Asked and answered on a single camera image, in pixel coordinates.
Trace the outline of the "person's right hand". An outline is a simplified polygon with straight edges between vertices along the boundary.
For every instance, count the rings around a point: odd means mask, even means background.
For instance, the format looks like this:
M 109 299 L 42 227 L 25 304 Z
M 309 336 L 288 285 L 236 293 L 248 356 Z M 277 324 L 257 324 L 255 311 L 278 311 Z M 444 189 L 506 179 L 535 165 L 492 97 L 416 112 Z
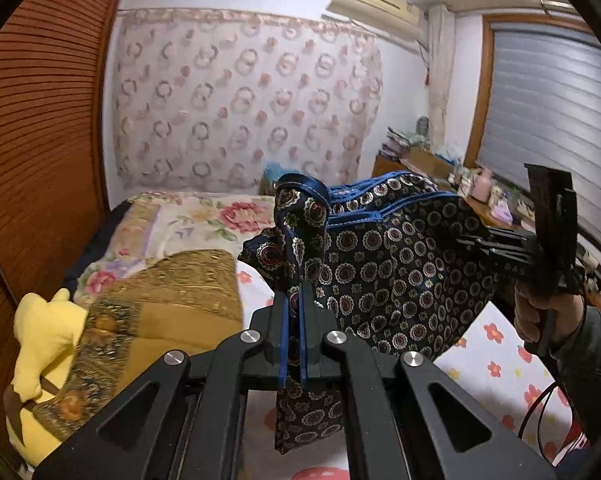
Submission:
M 585 302 L 581 296 L 559 294 L 550 297 L 535 295 L 523 283 L 515 285 L 514 326 L 525 342 L 539 342 L 543 333 L 543 315 L 555 316 L 551 341 L 568 338 L 579 327 L 585 315 Z

